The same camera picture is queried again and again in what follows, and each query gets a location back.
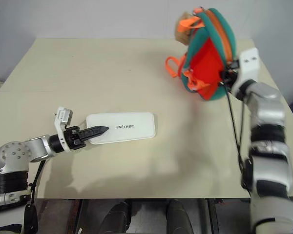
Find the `white wall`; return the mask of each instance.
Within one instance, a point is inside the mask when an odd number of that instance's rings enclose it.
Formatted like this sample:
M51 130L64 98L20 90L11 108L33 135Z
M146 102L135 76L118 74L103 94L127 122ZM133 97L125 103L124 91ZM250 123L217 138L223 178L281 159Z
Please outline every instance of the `white wall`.
M254 38L292 101L293 0L0 0L0 80L35 38L171 38L179 15L198 4L217 8L237 38Z

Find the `beige tabletop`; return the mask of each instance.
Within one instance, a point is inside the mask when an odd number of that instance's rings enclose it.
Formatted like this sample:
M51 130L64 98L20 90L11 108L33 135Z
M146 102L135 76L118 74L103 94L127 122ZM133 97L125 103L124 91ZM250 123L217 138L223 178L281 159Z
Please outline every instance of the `beige tabletop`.
M238 42L239 51L253 46ZM46 163L37 197L247 197L227 100L202 101L164 68L167 56L185 50L169 39L37 39L0 90L0 146L55 134L58 106L73 110L71 126L82 128L91 113L152 112L157 133L58 154ZM275 87L263 63L259 80ZM239 126L241 103L232 102ZM293 163L293 114L285 106ZM37 167L30 164L29 182Z

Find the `table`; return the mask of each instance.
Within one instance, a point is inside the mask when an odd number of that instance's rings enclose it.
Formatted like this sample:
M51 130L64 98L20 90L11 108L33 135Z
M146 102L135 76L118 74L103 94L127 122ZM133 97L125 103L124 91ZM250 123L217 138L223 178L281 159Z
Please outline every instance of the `table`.
M254 44L241 40L237 46L241 51ZM81 128L91 113L153 112L157 133L58 154L45 165L37 197L247 197L227 100L202 101L165 70L166 57L185 50L171 39L37 39L0 90L0 146L55 134L60 105L73 110L71 126ZM276 87L263 63L259 80ZM231 100L239 126L241 103ZM293 114L282 102L293 163ZM37 168L30 164L29 182Z

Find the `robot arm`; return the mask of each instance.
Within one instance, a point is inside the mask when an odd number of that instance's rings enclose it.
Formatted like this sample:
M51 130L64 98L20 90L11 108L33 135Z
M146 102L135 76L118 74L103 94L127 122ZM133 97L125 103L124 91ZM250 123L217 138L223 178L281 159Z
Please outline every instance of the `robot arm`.
M290 234L293 201L288 193L293 187L293 172L285 143L285 111L280 92L256 82L258 70L258 51L253 48L242 52L239 61L229 65L224 79L230 92L251 113L251 145L241 184L251 196L252 232Z
M0 233L35 234L38 231L35 206L27 204L34 194L28 189L29 162L44 161L62 151L86 146L84 141L98 137L108 127L80 130L70 124L72 111L59 107L54 125L57 134L44 135L24 142L9 142L0 147Z

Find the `white power bank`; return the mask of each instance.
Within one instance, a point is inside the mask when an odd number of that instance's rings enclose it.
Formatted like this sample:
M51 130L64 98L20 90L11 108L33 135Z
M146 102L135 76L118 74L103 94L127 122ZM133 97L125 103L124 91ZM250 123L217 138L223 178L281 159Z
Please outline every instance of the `white power bank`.
M95 145L155 136L154 115L151 112L91 114L87 116L86 123L87 128L109 127L101 136L89 140Z

